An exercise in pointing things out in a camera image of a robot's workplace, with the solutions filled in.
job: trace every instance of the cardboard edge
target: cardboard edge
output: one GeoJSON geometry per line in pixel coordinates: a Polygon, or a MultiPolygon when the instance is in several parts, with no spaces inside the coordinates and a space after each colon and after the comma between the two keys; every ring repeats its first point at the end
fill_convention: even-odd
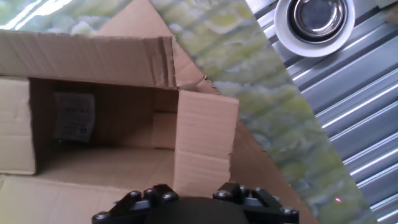
{"type": "Polygon", "coordinates": [[[210,197],[229,181],[238,107],[235,98],[180,90],[174,176],[179,194],[210,197]]]}

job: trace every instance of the cardboard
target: cardboard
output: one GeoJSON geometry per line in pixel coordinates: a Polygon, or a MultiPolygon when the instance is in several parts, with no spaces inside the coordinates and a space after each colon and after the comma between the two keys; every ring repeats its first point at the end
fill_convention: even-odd
{"type": "MultiPolygon", "coordinates": [[[[134,0],[105,24],[99,34],[151,37],[171,35],[172,33],[149,0],[134,0]]],[[[174,45],[174,49],[178,85],[196,82],[204,77],[204,74],[180,46],[174,45]]],[[[218,94],[206,78],[196,86],[196,90],[202,93],[218,94]]],[[[265,188],[272,195],[280,197],[284,206],[291,206],[300,211],[301,223],[319,223],[240,122],[236,127],[233,153],[231,154],[231,180],[251,188],[265,188]]]]}
{"type": "Polygon", "coordinates": [[[171,37],[89,37],[0,30],[0,74],[174,87],[171,37]]]}
{"type": "Polygon", "coordinates": [[[0,78],[0,172],[33,174],[29,81],[0,78]]]}
{"type": "Polygon", "coordinates": [[[228,181],[238,100],[178,90],[170,37],[2,31],[0,42],[0,74],[15,76],[0,76],[0,223],[87,223],[130,190],[162,183],[211,197],[228,181]],[[130,46],[128,59],[114,45],[130,46]],[[80,64],[84,54],[108,58],[80,64]],[[93,96],[89,143],[54,138],[57,93],[93,96]]]}

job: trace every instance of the screw head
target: screw head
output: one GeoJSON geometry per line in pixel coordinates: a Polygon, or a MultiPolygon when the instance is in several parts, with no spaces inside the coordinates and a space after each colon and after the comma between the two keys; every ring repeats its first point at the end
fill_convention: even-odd
{"type": "Polygon", "coordinates": [[[141,192],[139,192],[139,191],[132,191],[132,192],[130,192],[130,196],[132,196],[132,197],[140,197],[141,198],[141,192]]]}
{"type": "Polygon", "coordinates": [[[282,207],[280,210],[286,215],[293,215],[296,214],[298,211],[292,207],[282,207]]]}
{"type": "Polygon", "coordinates": [[[110,216],[109,212],[99,212],[98,214],[95,215],[95,218],[98,220],[102,220],[108,218],[109,216],[110,216]]]}
{"type": "Polygon", "coordinates": [[[162,195],[163,199],[171,199],[171,198],[175,198],[177,195],[174,192],[167,192],[165,194],[162,195]]]}
{"type": "Polygon", "coordinates": [[[146,189],[144,191],[144,194],[151,194],[154,191],[154,189],[146,189]]]}
{"type": "Polygon", "coordinates": [[[224,197],[229,197],[229,196],[231,196],[231,193],[229,193],[229,192],[226,191],[226,190],[217,190],[217,191],[214,193],[214,195],[217,196],[217,197],[224,198],[224,197]]]}
{"type": "Polygon", "coordinates": [[[241,185],[240,188],[244,196],[247,196],[249,194],[249,189],[246,186],[241,185]]]}

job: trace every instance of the cardboard flap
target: cardboard flap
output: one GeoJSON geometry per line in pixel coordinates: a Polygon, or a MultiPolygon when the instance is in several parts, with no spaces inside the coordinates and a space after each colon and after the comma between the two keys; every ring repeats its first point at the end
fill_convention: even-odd
{"type": "Polygon", "coordinates": [[[63,184],[29,177],[0,179],[0,220],[11,223],[86,224],[128,190],[63,184]]]}
{"type": "Polygon", "coordinates": [[[239,101],[181,91],[178,102],[174,190],[211,197],[229,180],[239,101]]]}
{"type": "Polygon", "coordinates": [[[171,37],[88,37],[0,30],[0,74],[175,87],[171,37]]]}
{"type": "Polygon", "coordinates": [[[0,77],[0,173],[35,172],[29,81],[0,77]]]}

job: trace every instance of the marble surface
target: marble surface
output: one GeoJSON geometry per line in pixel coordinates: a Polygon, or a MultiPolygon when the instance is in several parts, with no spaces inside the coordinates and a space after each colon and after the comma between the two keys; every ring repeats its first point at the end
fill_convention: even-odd
{"type": "Polygon", "coordinates": [[[245,0],[151,0],[321,223],[377,223],[245,0]]]}
{"type": "Polygon", "coordinates": [[[93,35],[132,0],[0,0],[0,29],[93,35]]]}

